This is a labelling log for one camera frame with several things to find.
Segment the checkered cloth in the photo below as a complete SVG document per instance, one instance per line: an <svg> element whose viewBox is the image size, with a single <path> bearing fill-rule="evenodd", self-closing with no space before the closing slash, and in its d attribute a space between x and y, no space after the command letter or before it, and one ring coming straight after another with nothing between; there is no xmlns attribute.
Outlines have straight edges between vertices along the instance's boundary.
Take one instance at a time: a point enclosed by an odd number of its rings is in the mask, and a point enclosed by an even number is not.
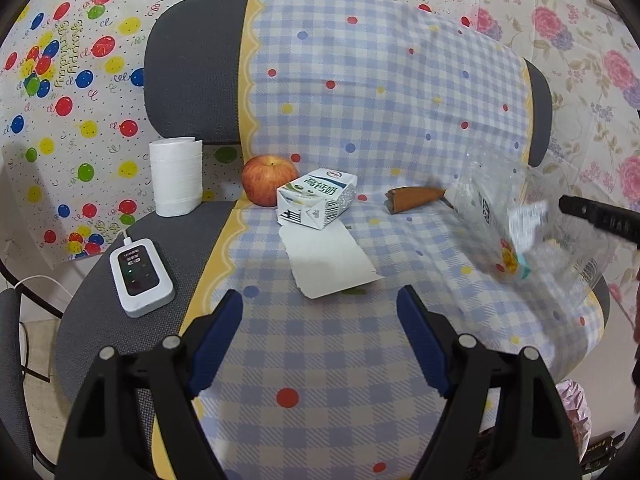
<svg viewBox="0 0 640 480"><path fill-rule="evenodd" d="M588 301L558 304L537 276L507 281L443 203L396 216L383 205L392 187L455 182L474 138L511 153L526 148L521 59L385 0L263 2L250 97L260 129L250 151L297 153L301 173L357 174L360 199L340 219L384 279L309 300L293 280L275 212L242 210L248 229L228 251L236 270L211 307L234 288L244 316L200 394L201 424L230 480L408 477L444 400L404 336L399 288L413 285L429 310L489 348L536 346L556 380L597 343L602 314ZM484 428L494 423L496 395Z"/></svg>

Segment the milk carton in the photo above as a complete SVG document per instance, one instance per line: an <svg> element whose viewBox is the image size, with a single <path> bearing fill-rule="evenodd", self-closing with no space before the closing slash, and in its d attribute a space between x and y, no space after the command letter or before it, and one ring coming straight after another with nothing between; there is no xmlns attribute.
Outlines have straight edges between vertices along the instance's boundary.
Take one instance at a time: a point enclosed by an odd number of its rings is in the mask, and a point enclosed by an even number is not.
<svg viewBox="0 0 640 480"><path fill-rule="evenodd" d="M288 220L323 229L349 207L357 183L355 175L321 168L280 186L278 223Z"/></svg>

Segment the blue dot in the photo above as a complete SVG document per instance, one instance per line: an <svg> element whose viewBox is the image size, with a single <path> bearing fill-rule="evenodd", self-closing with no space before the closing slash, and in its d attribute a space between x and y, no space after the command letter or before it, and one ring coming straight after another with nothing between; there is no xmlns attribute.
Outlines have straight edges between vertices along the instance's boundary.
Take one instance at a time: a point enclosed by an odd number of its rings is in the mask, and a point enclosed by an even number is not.
<svg viewBox="0 0 640 480"><path fill-rule="evenodd" d="M11 131L14 134L19 134L24 128L24 117L21 115L16 115L14 120L11 121Z"/></svg>
<svg viewBox="0 0 640 480"><path fill-rule="evenodd" d="M31 22L31 30L35 30L36 28L38 28L38 26L42 23L43 19L44 19L44 13L41 12Z"/></svg>
<svg viewBox="0 0 640 480"><path fill-rule="evenodd" d="M40 86L38 86L38 91L36 93L36 95L38 97L46 97L47 94L49 93L49 89L51 88L51 83L49 82L48 79L43 79L40 82Z"/></svg>
<svg viewBox="0 0 640 480"><path fill-rule="evenodd" d="M91 72L91 70L82 70L82 72L79 73L78 76L76 76L76 84L78 85L78 88L87 88L93 80L94 73Z"/></svg>
<svg viewBox="0 0 640 480"><path fill-rule="evenodd" d="M58 40L53 40L51 43L49 43L45 47L44 51L42 52L42 55L54 57L58 53L59 49L60 49L60 42Z"/></svg>
<svg viewBox="0 0 640 480"><path fill-rule="evenodd" d="M104 243L104 238L102 238L101 234L94 233L91 236L89 236L89 241L94 244L102 245Z"/></svg>
<svg viewBox="0 0 640 480"><path fill-rule="evenodd" d="M246 298L255 298L258 294L260 294L260 289L255 285L247 285L243 290L242 294Z"/></svg>
<svg viewBox="0 0 640 480"><path fill-rule="evenodd" d="M242 480L242 477L233 469L225 469L225 475L228 480Z"/></svg>
<svg viewBox="0 0 640 480"><path fill-rule="evenodd" d="M131 82L133 86L145 85L145 73L143 68L137 68L131 73Z"/></svg>
<svg viewBox="0 0 640 480"><path fill-rule="evenodd" d="M60 204L58 206L58 214L62 216L62 218L66 218L71 214L71 209L66 204Z"/></svg>

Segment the red apple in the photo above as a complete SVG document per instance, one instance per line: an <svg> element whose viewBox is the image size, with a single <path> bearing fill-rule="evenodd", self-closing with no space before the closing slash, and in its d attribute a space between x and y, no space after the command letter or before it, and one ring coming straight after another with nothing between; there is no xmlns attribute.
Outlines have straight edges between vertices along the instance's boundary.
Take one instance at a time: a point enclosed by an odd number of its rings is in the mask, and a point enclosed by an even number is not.
<svg viewBox="0 0 640 480"><path fill-rule="evenodd" d="M242 168L242 187L255 205L275 207L276 190L299 177L290 160L277 155L258 155Z"/></svg>

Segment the portable wifi device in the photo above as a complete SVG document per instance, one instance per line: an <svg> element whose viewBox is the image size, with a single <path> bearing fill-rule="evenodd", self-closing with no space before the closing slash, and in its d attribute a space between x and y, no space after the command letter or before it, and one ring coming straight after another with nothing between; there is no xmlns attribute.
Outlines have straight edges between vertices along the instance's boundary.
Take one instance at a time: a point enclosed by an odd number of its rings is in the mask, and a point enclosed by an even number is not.
<svg viewBox="0 0 640 480"><path fill-rule="evenodd" d="M174 284L149 238L125 238L109 261L120 304L129 317L143 316L174 298Z"/></svg>

